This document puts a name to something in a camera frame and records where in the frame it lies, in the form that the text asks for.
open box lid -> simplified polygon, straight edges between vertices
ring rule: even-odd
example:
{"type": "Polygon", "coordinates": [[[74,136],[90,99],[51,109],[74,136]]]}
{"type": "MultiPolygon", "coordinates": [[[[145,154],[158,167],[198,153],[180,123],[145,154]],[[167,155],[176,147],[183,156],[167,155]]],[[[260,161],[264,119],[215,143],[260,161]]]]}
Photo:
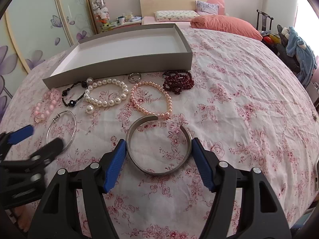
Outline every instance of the open box lid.
{"type": "Polygon", "coordinates": [[[78,41],[43,81],[51,89],[88,77],[190,70],[192,58],[192,50],[176,24],[120,28],[78,41]]]}

bed sheet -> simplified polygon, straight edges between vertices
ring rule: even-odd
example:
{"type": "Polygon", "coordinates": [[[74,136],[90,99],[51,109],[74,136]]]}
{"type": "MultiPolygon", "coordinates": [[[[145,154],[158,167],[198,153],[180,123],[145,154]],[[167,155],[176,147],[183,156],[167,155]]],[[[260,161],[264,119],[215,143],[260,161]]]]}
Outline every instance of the bed sheet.
{"type": "MultiPolygon", "coordinates": [[[[292,226],[316,196],[313,165],[318,156],[319,126],[308,94],[280,59],[259,41],[203,29],[182,32],[194,52],[190,72],[195,86],[171,95],[173,115],[168,120],[145,123],[135,131],[133,153],[140,164],[155,171],[176,166],[186,152],[185,137],[179,129],[184,124],[219,159],[244,170],[260,167],[292,226]]],[[[60,57],[54,56],[34,68],[11,100],[0,131],[28,124],[34,125],[35,131],[11,148],[8,159],[26,159],[45,144],[52,118],[34,123],[32,113],[47,91],[41,79],[60,57]]],[[[117,79],[127,82],[126,76],[117,79]]],[[[144,73],[142,79],[163,83],[161,72],[144,73]]],[[[78,98],[82,92],[80,86],[75,86],[65,99],[68,102],[78,98]]],[[[101,100],[114,98],[119,92],[115,85],[93,91],[101,100]]],[[[136,99],[146,109],[161,111],[165,108],[161,95],[152,87],[142,86],[136,99]]],[[[82,100],[74,108],[67,108],[77,118],[74,142],[47,167],[47,182],[59,168],[76,171],[99,161],[119,139],[125,139],[129,126],[141,117],[128,101],[96,109],[92,115],[85,113],[86,106],[82,100]]],[[[64,110],[60,99],[52,117],[64,110]]],[[[67,141],[72,132],[73,123],[64,116],[50,137],[67,141]]],[[[238,191],[229,235],[238,225],[240,195],[238,191]]],[[[81,191],[77,197],[82,230],[89,235],[81,191]]],[[[152,177],[140,172],[127,156],[115,187],[105,195],[114,227],[120,238],[127,239],[196,239],[213,199],[192,157],[177,172],[152,177]]],[[[28,211],[36,206],[29,204],[28,211]]]]}
{"type": "Polygon", "coordinates": [[[176,23],[176,25],[180,28],[192,28],[190,22],[157,22],[155,17],[145,16],[142,19],[142,25],[148,24],[161,24],[161,23],[176,23]]]}

large white pearl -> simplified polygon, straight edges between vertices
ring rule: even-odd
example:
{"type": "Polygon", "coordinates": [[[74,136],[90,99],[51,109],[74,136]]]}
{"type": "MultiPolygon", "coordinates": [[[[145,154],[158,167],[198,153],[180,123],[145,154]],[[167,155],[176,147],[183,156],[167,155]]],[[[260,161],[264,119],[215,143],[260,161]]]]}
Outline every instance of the large white pearl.
{"type": "Polygon", "coordinates": [[[91,85],[94,82],[92,77],[87,78],[87,85],[91,85]]]}
{"type": "Polygon", "coordinates": [[[87,114],[92,114],[94,112],[94,110],[95,110],[94,106],[89,104],[89,105],[87,105],[87,109],[85,110],[85,112],[87,114]]]}
{"type": "Polygon", "coordinates": [[[127,95],[126,95],[125,93],[122,93],[122,94],[120,95],[120,97],[121,97],[122,100],[126,100],[127,95]]]}
{"type": "Polygon", "coordinates": [[[121,98],[119,98],[119,97],[116,97],[115,99],[114,99],[114,102],[116,103],[116,104],[120,104],[121,103],[121,98]]]}
{"type": "Polygon", "coordinates": [[[130,91],[128,89],[123,89],[123,93],[125,93],[126,95],[130,93],[130,91]]]}

silver bangle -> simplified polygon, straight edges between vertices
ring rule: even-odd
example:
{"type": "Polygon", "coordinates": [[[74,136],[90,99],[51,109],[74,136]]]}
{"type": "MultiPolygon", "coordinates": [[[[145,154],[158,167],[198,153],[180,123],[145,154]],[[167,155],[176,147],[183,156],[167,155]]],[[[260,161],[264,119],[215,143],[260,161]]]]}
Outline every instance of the silver bangle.
{"type": "Polygon", "coordinates": [[[188,159],[191,151],[192,151],[192,136],[189,133],[189,131],[184,127],[184,125],[180,125],[181,130],[183,131],[184,135],[186,136],[186,140],[187,140],[187,152],[186,155],[184,157],[184,159],[179,163],[178,166],[176,166],[175,168],[167,171],[167,172],[161,172],[161,173],[156,173],[156,172],[150,172],[148,170],[146,170],[145,168],[143,168],[142,166],[140,166],[136,160],[134,159],[132,152],[131,152],[131,138],[132,135],[134,133],[134,131],[143,123],[148,122],[148,121],[152,121],[152,120],[158,120],[158,117],[155,115],[148,115],[148,116],[144,116],[139,118],[138,120],[136,120],[129,128],[127,134],[126,134],[126,150],[129,153],[130,158],[132,159],[133,163],[136,165],[137,168],[139,168],[142,172],[149,174],[149,175],[153,175],[153,176],[164,176],[167,174],[170,174],[172,172],[175,172],[177,169],[179,169],[188,159]]]}
{"type": "Polygon", "coordinates": [[[138,72],[134,72],[128,76],[128,80],[130,83],[138,83],[141,80],[142,76],[138,72]]]}
{"type": "Polygon", "coordinates": [[[48,137],[49,137],[50,129],[52,128],[53,124],[56,122],[55,120],[58,119],[58,118],[60,118],[60,115],[63,114],[63,113],[69,113],[69,114],[72,115],[72,118],[73,118],[73,120],[74,120],[74,130],[73,130],[73,134],[72,134],[72,137],[71,137],[70,141],[64,146],[64,148],[63,148],[62,151],[64,151],[66,148],[68,148],[68,147],[71,145],[71,143],[73,142],[74,135],[75,135],[75,131],[76,131],[76,129],[77,129],[77,119],[75,118],[75,115],[74,115],[72,112],[70,112],[70,111],[63,111],[63,112],[58,113],[58,114],[56,115],[56,117],[53,118],[53,121],[52,121],[52,123],[50,124],[49,129],[47,130],[47,144],[48,144],[48,143],[49,143],[48,137]]]}

pillow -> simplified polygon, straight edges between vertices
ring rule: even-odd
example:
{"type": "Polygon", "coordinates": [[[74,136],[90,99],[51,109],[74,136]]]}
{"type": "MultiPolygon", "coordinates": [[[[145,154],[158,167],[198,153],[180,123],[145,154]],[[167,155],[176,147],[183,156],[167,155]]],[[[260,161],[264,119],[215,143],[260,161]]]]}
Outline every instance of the pillow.
{"type": "Polygon", "coordinates": [[[217,15],[218,8],[218,4],[212,4],[196,0],[196,12],[199,15],[217,15]]]}
{"type": "Polygon", "coordinates": [[[203,28],[233,33],[245,37],[250,37],[261,41],[263,38],[249,22],[225,16],[225,15],[206,15],[198,16],[191,21],[192,28],[203,28]]]}
{"type": "Polygon", "coordinates": [[[190,22],[192,18],[199,16],[194,11],[157,11],[157,22],[190,22]]]}

